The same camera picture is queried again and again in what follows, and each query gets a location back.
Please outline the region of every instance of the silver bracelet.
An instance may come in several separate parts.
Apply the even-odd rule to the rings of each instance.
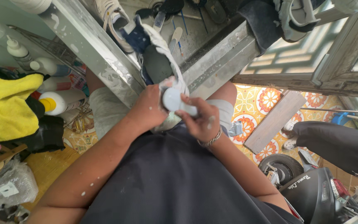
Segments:
[[[203,142],[197,140],[197,142],[198,142],[202,147],[206,148],[206,147],[212,145],[212,143],[214,143],[216,140],[218,140],[218,138],[220,137],[221,134],[222,134],[222,127],[220,127],[218,134],[217,134],[216,137],[214,137],[211,141],[209,141],[209,142],[207,142],[207,143],[203,143]]]

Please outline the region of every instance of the yellow towel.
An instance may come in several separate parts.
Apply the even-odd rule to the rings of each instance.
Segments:
[[[16,80],[0,79],[0,141],[13,140],[35,133],[37,116],[25,100],[42,84],[41,74]]]

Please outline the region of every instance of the dark t-shirt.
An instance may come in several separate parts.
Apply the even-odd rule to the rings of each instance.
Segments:
[[[301,222],[248,195],[181,124],[138,137],[81,223]]]

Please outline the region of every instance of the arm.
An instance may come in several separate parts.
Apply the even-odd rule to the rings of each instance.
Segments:
[[[78,223],[131,143],[166,119],[159,94],[158,84],[147,86],[129,113],[53,182],[27,223]]]
[[[199,118],[193,119],[182,110],[176,112],[186,123],[189,133],[202,142],[213,139],[220,128],[218,108],[209,105],[201,98],[182,96],[182,100],[187,104],[196,106],[201,115]],[[221,135],[210,146],[210,150],[247,193],[291,213],[280,192],[226,135]]]

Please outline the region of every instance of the plastic bag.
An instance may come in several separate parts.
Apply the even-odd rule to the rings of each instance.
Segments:
[[[233,123],[233,126],[227,132],[230,137],[240,135],[243,133],[243,123],[241,121],[236,121]]]
[[[0,172],[0,207],[11,207],[25,202],[34,202],[38,186],[34,175],[19,160],[11,160]]]

